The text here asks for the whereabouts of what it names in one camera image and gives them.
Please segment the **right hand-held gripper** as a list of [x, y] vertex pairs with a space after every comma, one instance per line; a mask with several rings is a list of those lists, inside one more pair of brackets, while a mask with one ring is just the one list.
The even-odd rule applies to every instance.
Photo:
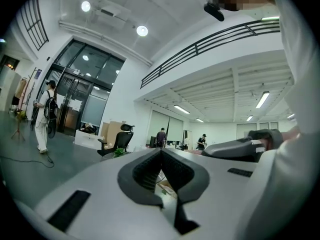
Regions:
[[207, 146], [201, 155], [223, 160], [258, 162], [265, 148], [267, 151], [275, 150], [284, 142], [278, 129], [251, 130], [247, 136]]

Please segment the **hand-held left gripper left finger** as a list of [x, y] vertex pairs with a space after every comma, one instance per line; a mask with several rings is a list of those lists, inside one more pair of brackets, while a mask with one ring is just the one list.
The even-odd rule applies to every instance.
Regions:
[[[176, 240], [179, 233], [158, 206], [140, 205], [118, 185], [118, 172], [127, 163], [150, 154], [146, 149], [95, 163], [70, 178], [34, 209], [15, 200], [24, 218], [48, 240]], [[65, 232], [49, 218], [76, 191], [90, 193]]]

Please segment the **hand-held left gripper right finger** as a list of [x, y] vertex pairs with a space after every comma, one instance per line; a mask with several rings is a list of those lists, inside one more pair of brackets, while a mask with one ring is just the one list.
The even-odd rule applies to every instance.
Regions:
[[272, 156], [258, 163], [224, 160], [162, 149], [162, 171], [177, 198], [161, 227], [165, 240], [235, 240], [246, 226], [266, 187]]

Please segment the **person's right hand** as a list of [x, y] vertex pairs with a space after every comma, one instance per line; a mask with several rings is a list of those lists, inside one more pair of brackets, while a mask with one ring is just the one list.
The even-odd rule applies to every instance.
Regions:
[[296, 138], [300, 134], [300, 128], [296, 125], [286, 132], [282, 132], [283, 141]]

